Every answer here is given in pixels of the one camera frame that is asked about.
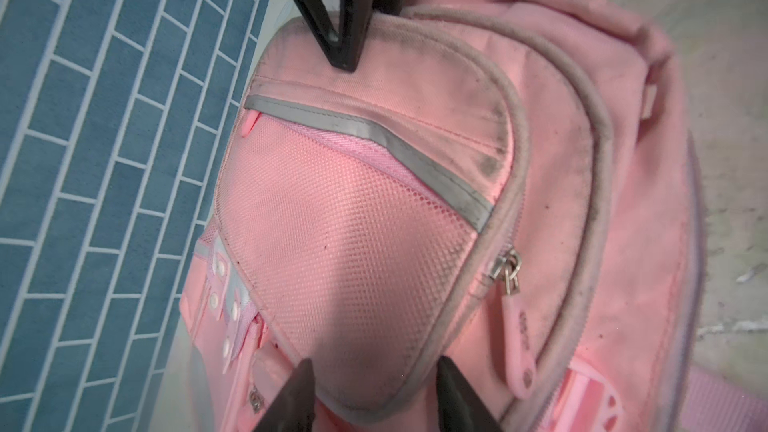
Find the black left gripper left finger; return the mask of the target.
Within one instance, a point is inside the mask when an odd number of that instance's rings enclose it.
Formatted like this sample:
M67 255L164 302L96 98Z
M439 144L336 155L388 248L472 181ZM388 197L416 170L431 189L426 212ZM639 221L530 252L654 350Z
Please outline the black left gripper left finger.
M311 432L315 414L315 375L312 360L294 369L254 432Z

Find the pink student backpack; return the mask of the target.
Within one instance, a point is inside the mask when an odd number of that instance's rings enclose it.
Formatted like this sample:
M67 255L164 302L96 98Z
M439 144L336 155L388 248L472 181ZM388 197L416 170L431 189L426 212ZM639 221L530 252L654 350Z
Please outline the pink student backpack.
M691 363L704 207L678 58L607 0L405 0L358 67L301 13L245 87L180 298L188 414L440 431L451 358L502 431L763 431Z

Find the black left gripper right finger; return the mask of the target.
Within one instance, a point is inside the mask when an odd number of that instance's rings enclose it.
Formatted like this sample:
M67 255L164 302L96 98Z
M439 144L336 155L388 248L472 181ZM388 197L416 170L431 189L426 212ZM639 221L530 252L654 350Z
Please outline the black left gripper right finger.
M454 361L441 356L436 367L439 430L442 432L501 432L493 417Z

